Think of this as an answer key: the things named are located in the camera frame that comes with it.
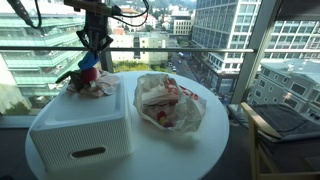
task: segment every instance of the plastic bag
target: plastic bag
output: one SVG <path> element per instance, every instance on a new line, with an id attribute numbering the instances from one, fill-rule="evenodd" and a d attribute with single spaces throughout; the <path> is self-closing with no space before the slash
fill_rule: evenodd
<path id="1" fill-rule="evenodd" d="M 206 108 L 206 100 L 163 73 L 138 78 L 133 104 L 158 128 L 183 132 L 199 128 Z"/>

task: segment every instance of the white round table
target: white round table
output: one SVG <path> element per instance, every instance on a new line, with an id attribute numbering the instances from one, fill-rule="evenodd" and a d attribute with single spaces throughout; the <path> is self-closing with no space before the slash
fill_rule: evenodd
<path id="1" fill-rule="evenodd" d="M 206 113 L 197 132 L 179 134 L 159 130 L 141 120 L 133 106 L 137 78 L 155 71 L 122 72 L 132 116 L 132 154 L 57 172 L 46 172 L 28 133 L 26 157 L 39 179 L 55 180 L 195 180 L 200 179 L 217 163 L 227 144 L 229 121 L 219 99 L 208 89 L 182 76 L 169 74 L 182 85 L 207 100 Z"/>

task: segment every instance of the white storage box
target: white storage box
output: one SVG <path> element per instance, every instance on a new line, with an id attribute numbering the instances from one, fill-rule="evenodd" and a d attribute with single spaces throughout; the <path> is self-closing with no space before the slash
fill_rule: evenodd
<path id="1" fill-rule="evenodd" d="M 47 171 L 132 152 L 131 117 L 123 78 L 110 96 L 93 98 L 64 88 L 30 130 Z"/>

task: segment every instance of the gray carpet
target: gray carpet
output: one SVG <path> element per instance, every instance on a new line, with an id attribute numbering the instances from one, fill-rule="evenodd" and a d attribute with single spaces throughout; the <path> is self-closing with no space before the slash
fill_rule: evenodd
<path id="1" fill-rule="evenodd" d="M 0 177 L 9 175 L 15 180 L 35 180 L 24 153 L 27 129 L 0 129 Z M 226 149 L 216 166 L 203 180 L 249 180 L 250 161 L 247 130 L 230 126 Z"/>

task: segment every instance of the car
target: car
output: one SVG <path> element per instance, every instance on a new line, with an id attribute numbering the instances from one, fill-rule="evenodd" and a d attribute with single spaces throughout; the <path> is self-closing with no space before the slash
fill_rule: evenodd
<path id="1" fill-rule="evenodd" d="M 176 72 L 176 71 L 177 71 L 176 66 L 172 66 L 172 71 L 173 71 L 173 72 Z"/>

